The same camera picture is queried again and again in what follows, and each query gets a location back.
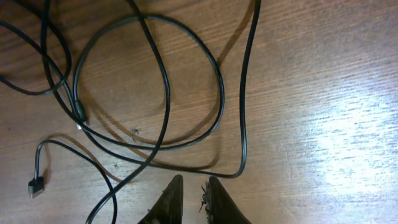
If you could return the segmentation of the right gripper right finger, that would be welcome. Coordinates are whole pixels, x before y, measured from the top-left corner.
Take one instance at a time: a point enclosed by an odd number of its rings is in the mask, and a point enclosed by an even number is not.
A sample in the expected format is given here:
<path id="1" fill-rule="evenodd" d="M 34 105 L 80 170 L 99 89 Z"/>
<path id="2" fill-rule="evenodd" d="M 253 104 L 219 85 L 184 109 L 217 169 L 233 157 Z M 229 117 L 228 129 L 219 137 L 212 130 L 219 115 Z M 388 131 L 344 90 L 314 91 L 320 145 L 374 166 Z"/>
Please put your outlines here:
<path id="1" fill-rule="evenodd" d="M 251 224 L 217 177 L 210 176 L 202 190 L 201 207 L 205 206 L 208 224 Z"/>

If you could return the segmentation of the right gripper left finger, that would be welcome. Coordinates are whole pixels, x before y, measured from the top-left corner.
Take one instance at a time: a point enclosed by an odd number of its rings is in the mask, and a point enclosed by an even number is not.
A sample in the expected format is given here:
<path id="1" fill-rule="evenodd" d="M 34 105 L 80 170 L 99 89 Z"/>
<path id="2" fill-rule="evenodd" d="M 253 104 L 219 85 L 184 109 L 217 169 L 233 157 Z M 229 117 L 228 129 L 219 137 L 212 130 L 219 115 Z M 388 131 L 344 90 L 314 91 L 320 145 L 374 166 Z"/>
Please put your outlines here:
<path id="1" fill-rule="evenodd" d="M 139 224 L 181 224 L 183 217 L 183 176 L 177 174 Z"/>

